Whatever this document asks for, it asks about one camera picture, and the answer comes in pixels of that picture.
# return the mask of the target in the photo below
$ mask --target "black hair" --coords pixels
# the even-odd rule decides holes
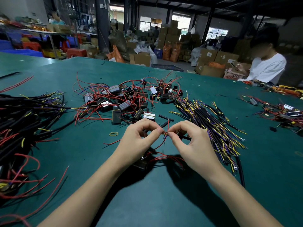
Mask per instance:
[[[278,44],[279,32],[276,27],[267,27],[257,32],[257,34],[250,41],[250,47],[253,48],[256,45],[268,43],[272,44],[275,48]]]

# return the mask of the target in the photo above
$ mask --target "concrete floor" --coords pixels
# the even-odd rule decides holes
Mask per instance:
[[[158,59],[158,64],[167,64],[167,65],[175,65],[179,68],[182,68],[184,70],[184,72],[187,72],[187,70],[191,70],[193,71],[195,69],[195,67],[191,66],[191,63],[187,63],[184,61],[179,61],[177,63],[171,62],[171,61],[165,61],[162,59]]]

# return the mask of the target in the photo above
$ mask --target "green tabletop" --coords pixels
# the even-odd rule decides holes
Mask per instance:
[[[75,57],[3,79],[0,81],[0,89],[35,75],[7,94],[36,96],[46,91],[50,93],[59,90],[65,92],[68,106],[79,107],[84,103],[83,98],[72,90],[77,72],[82,81],[103,82],[110,86],[147,75],[161,79],[169,73],[167,70]],[[246,139],[244,145],[248,148],[238,150],[246,189],[284,226],[302,226],[303,158],[295,154],[296,151],[303,152],[302,138],[280,127],[276,133],[270,131],[269,126],[276,127],[278,123],[253,115],[261,107],[237,98],[240,95],[251,95],[270,103],[282,101],[299,109],[302,109],[303,101],[292,96],[262,92],[259,87],[248,87],[232,80],[174,72],[173,76],[176,75],[184,77],[179,82],[184,94],[187,90],[190,99],[197,98],[206,104],[215,101],[231,124],[248,133],[244,135],[236,132]],[[171,110],[175,110],[173,104],[157,103],[154,112],[156,116],[162,114],[174,118],[171,124],[181,121],[177,115],[169,113]],[[72,120],[74,114],[66,113],[55,126]],[[103,116],[111,116],[111,112],[103,113]],[[165,120],[156,117],[156,122],[162,124]],[[1,214],[26,215],[37,209],[56,187],[66,167],[70,166],[67,178],[55,197],[43,210],[28,219],[29,223],[36,226],[104,163],[118,143],[103,149],[103,142],[111,143],[120,139],[126,127],[124,124],[112,125],[109,120],[93,123],[86,121],[59,132],[53,137],[59,137],[59,141],[38,144],[40,150],[33,149],[33,153],[40,160],[41,168],[35,175],[42,178],[49,174],[48,180],[54,177],[57,179],[37,196],[22,202],[15,201],[13,205],[11,201],[7,202],[0,209]],[[119,132],[119,135],[110,137],[110,132]],[[157,147],[162,140],[159,138],[152,147]],[[170,139],[158,151],[178,154]],[[157,165],[160,166],[153,168],[143,180],[117,192],[98,219],[97,226],[237,226],[217,192],[200,176],[190,170],[177,172],[171,164]]]
[[[0,51],[0,76],[4,76],[13,72],[22,72],[27,69],[58,62],[61,61],[51,58],[2,53]]]

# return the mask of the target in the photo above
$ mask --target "orange bag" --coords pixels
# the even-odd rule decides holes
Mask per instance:
[[[170,51],[172,49],[172,46],[170,44],[165,44],[163,48],[163,54],[162,54],[162,60],[169,61],[170,58]]]
[[[216,62],[209,62],[208,65],[210,67],[214,67],[214,68],[225,68],[225,64],[219,64]]]
[[[176,43],[174,45],[174,48],[172,49],[171,57],[169,59],[170,61],[175,62],[175,63],[178,61],[180,51],[181,51],[181,46],[182,46],[182,43]]]
[[[113,45],[113,49],[114,50],[111,53],[106,54],[108,59],[110,60],[114,57],[116,59],[116,62],[124,63],[124,60],[123,60],[123,58],[122,58],[122,56],[121,56],[121,54],[120,54],[116,45]]]

